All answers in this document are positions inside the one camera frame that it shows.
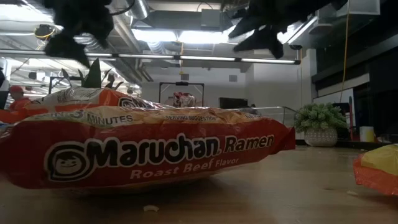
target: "table surface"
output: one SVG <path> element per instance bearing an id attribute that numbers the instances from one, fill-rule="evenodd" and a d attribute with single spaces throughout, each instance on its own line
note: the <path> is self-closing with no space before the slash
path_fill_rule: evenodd
<path id="1" fill-rule="evenodd" d="M 0 223 L 397 223 L 398 197 L 355 184 L 360 153 L 299 147 L 144 194 L 71 197 L 2 181 Z"/>

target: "maruchan logo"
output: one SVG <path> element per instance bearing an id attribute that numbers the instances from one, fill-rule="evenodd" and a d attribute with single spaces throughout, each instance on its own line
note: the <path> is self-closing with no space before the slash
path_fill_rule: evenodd
<path id="1" fill-rule="evenodd" d="M 88 139 L 85 143 L 70 141 L 52 146 L 45 156 L 44 169 L 49 180 L 69 182 L 87 178 L 102 167 L 178 164 L 183 160 L 214 157 L 221 153 L 218 138 L 188 139 L 183 133 L 168 141 L 121 142 L 114 137 L 105 141 Z"/>
<path id="2" fill-rule="evenodd" d="M 153 108 L 152 105 L 146 103 L 145 101 L 129 97 L 121 97 L 119 99 L 119 106 L 128 108 Z"/>

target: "green succulent plant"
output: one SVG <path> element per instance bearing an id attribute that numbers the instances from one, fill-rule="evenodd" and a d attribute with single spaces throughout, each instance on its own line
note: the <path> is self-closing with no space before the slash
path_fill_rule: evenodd
<path id="1" fill-rule="evenodd" d="M 346 118 L 341 114 L 341 109 L 328 104 L 309 104 L 297 111 L 294 117 L 294 126 L 298 133 L 310 128 L 346 128 Z"/>
<path id="2" fill-rule="evenodd" d="M 115 81 L 115 77 L 113 74 L 110 74 L 110 71 L 112 70 L 109 69 L 108 71 L 105 72 L 104 78 L 101 79 L 101 67 L 100 67 L 100 60 L 97 58 L 93 64 L 90 67 L 90 70 L 87 75 L 84 76 L 84 74 L 78 70 L 79 76 L 81 78 L 81 87 L 83 88 L 101 88 L 101 84 L 104 82 L 105 78 L 108 78 L 108 84 L 105 86 L 105 88 L 110 88 L 112 90 L 117 90 L 120 85 L 122 85 L 124 82 L 119 82 L 115 87 L 113 87 L 113 83 Z M 65 71 L 62 69 L 62 74 L 64 79 L 68 80 L 70 86 L 72 84 L 70 83 L 70 76 Z"/>

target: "crumb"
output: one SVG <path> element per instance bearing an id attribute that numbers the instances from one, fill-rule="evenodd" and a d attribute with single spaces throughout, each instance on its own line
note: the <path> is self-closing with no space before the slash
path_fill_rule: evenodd
<path id="1" fill-rule="evenodd" d="M 347 191 L 347 194 L 352 195 L 352 196 L 358 196 L 359 194 L 356 192 L 353 192 L 352 190 Z"/>
<path id="2" fill-rule="evenodd" d="M 155 205 L 147 205 L 144 206 L 144 212 L 157 212 L 159 211 L 159 207 L 156 207 Z"/>

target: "white plant pot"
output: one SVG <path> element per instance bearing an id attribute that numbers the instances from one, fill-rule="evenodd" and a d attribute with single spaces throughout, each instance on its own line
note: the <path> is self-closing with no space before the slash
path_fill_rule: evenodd
<path id="1" fill-rule="evenodd" d="M 335 128 L 329 129 L 308 129 L 304 133 L 304 140 L 310 146 L 332 147 L 337 143 L 337 131 Z"/>

